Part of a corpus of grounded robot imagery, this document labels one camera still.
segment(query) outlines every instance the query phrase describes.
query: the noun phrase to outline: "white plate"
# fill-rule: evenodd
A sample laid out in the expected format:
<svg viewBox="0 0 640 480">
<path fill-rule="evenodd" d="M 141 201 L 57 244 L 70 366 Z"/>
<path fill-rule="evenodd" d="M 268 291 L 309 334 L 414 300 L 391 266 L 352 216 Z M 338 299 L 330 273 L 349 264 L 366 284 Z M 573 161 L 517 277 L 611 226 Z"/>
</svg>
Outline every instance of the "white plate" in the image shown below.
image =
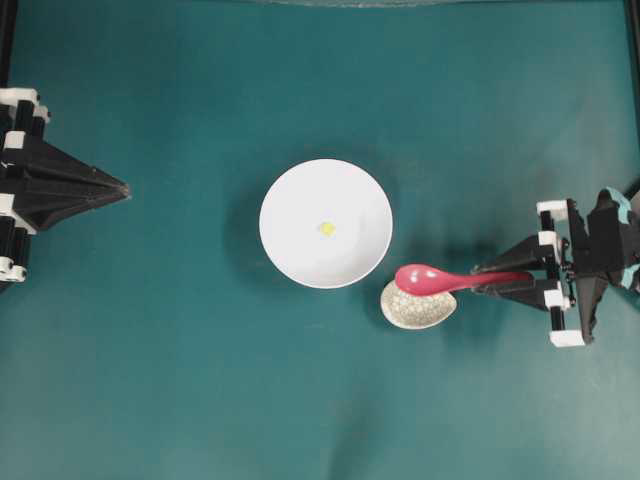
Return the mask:
<svg viewBox="0 0 640 480">
<path fill-rule="evenodd" d="M 287 170 L 260 210 L 260 238 L 274 265 L 314 288 L 357 282 L 382 260 L 393 231 L 391 206 L 367 172 L 321 159 Z"/>
</svg>

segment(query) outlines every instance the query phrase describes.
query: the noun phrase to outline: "small yellow object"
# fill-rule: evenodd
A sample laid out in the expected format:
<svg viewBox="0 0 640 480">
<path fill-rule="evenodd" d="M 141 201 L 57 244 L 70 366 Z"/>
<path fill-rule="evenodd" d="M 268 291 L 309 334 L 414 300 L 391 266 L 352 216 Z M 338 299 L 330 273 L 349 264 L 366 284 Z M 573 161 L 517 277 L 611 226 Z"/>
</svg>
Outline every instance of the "small yellow object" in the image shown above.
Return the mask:
<svg viewBox="0 0 640 480">
<path fill-rule="evenodd" d="M 336 226 L 333 223 L 323 222 L 320 224 L 320 232 L 325 237 L 330 237 L 336 231 Z"/>
</svg>

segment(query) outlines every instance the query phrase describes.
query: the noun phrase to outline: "pink spoon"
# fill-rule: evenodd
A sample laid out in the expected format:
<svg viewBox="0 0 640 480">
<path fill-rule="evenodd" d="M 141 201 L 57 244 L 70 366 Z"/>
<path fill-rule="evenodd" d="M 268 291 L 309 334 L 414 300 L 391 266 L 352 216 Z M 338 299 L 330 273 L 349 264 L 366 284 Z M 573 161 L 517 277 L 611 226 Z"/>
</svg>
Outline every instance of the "pink spoon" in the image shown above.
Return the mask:
<svg viewBox="0 0 640 480">
<path fill-rule="evenodd" d="M 396 272 L 396 285 L 400 290 L 411 295 L 427 296 L 492 283 L 522 282 L 532 278 L 531 274 L 526 272 L 456 275 L 429 265 L 412 264 L 405 265 Z"/>
</svg>

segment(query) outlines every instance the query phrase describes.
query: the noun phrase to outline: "white speckled saucer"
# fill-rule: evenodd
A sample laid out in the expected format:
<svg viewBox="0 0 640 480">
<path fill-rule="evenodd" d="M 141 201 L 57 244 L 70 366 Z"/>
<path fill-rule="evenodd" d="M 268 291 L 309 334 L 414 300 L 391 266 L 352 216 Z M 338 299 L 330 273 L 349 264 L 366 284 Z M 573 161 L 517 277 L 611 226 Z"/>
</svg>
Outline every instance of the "white speckled saucer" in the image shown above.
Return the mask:
<svg viewBox="0 0 640 480">
<path fill-rule="evenodd" d="M 458 307 L 450 293 L 418 297 L 403 292 L 391 281 L 382 291 L 380 306 L 396 327 L 419 330 L 439 324 Z"/>
</svg>

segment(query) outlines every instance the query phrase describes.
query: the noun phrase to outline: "teal mat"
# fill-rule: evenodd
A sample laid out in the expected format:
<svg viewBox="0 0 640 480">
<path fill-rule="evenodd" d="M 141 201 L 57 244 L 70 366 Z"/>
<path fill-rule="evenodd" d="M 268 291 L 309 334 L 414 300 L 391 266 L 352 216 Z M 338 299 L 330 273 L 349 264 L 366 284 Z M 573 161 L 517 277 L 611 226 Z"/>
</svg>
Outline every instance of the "teal mat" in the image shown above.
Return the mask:
<svg viewBox="0 0 640 480">
<path fill-rule="evenodd" d="M 471 294 L 423 332 L 378 296 L 408 261 L 466 271 L 535 202 L 638 173 L 622 1 L 316 9 L 23 2 L 12 84 L 46 138 L 133 200 L 34 239 L 2 296 L 3 479 L 637 479 L 640 322 L 596 343 Z M 395 215 L 362 282 L 292 284 L 257 236 L 298 162 L 370 171 Z M 576 313 L 569 323 L 577 326 Z"/>
</svg>

